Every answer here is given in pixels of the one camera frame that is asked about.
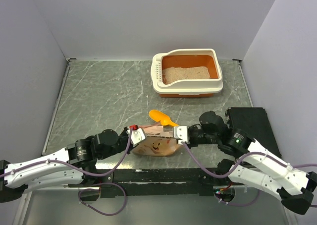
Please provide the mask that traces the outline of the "pink cat litter bag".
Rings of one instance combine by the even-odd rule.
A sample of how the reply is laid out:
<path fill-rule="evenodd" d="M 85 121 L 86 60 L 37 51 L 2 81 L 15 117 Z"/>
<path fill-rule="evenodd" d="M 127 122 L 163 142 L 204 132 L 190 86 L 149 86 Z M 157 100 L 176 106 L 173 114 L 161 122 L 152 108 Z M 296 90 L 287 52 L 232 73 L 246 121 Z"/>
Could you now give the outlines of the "pink cat litter bag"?
<path fill-rule="evenodd" d="M 173 130 L 169 126 L 159 123 L 140 126 L 146 135 L 146 139 L 140 142 L 131 151 L 142 156 L 166 157 L 174 154 L 181 145 L 173 138 Z"/>

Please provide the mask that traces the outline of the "white orange litter box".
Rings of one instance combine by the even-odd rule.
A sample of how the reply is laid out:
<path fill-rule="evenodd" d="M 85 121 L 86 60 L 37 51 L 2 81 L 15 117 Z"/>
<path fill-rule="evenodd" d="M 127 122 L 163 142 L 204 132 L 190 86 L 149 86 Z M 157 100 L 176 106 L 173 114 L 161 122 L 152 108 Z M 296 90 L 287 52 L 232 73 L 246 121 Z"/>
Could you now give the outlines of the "white orange litter box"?
<path fill-rule="evenodd" d="M 211 97 L 223 89 L 223 75 L 213 49 L 178 49 L 156 54 L 151 80 L 161 97 Z"/>

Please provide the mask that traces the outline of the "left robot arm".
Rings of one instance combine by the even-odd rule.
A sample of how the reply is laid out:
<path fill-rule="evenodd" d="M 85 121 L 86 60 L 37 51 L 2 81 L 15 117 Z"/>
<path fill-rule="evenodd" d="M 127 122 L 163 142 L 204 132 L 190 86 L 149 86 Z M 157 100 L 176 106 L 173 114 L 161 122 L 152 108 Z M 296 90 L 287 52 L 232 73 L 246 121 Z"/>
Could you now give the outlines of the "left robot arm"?
<path fill-rule="evenodd" d="M 0 162 L 0 201 L 11 202 L 23 194 L 56 185 L 80 187 L 110 184 L 109 176 L 123 159 L 107 172 L 96 169 L 97 161 L 122 153 L 124 158 L 134 147 L 133 131 L 125 127 L 117 134 L 111 129 L 79 139 L 75 143 L 27 162 Z"/>

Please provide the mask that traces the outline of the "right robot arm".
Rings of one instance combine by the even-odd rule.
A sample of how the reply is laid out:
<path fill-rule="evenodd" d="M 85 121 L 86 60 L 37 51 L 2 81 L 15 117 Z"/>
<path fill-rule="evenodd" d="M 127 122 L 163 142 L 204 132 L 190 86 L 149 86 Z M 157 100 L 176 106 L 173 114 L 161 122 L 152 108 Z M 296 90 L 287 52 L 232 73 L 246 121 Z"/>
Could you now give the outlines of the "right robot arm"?
<path fill-rule="evenodd" d="M 235 161 L 222 160 L 218 171 L 211 172 L 197 159 L 195 163 L 221 184 L 244 184 L 272 195 L 288 210 L 304 215 L 314 208 L 317 174 L 294 167 L 266 149 L 258 140 L 239 128 L 228 127 L 223 119 L 209 111 L 199 118 L 199 124 L 187 128 L 185 147 L 216 144 Z"/>

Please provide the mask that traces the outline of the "yellow litter scoop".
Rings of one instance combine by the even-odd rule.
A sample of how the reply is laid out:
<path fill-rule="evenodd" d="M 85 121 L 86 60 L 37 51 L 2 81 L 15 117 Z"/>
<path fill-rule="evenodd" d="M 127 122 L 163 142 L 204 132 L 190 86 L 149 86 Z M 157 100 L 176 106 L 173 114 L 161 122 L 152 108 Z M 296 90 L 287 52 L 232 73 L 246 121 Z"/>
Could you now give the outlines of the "yellow litter scoop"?
<path fill-rule="evenodd" d="M 178 126 L 178 124 L 173 122 L 168 115 L 158 110 L 150 110 L 149 117 L 155 122 L 160 122 L 163 126 Z"/>

